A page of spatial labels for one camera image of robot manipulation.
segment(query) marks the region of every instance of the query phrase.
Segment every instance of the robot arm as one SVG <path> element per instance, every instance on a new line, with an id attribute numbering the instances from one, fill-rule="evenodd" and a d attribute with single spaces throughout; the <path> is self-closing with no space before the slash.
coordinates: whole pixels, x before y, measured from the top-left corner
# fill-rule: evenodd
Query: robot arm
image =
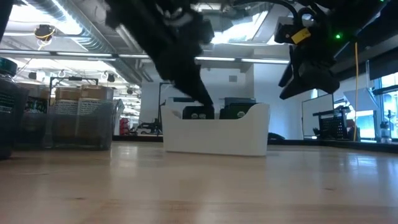
<path id="1" fill-rule="evenodd" d="M 155 63 L 163 80 L 193 99 L 210 106 L 211 98 L 200 78 L 195 57 L 200 44 L 214 37 L 209 21 L 194 11 L 198 0 L 105 0 L 110 10 L 106 23 L 116 28 L 123 24 Z M 231 7 L 259 0 L 228 0 Z M 330 72 L 335 56 L 371 21 L 389 0 L 297 0 L 305 6 L 297 12 L 284 0 L 263 0 L 288 7 L 294 16 L 291 24 L 279 24 L 275 41 L 288 43 L 290 63 L 279 86 L 282 99 L 314 88 L 327 93 L 340 84 Z M 323 12 L 319 6 L 329 9 Z M 302 16 L 310 14 L 314 23 L 305 27 Z"/>

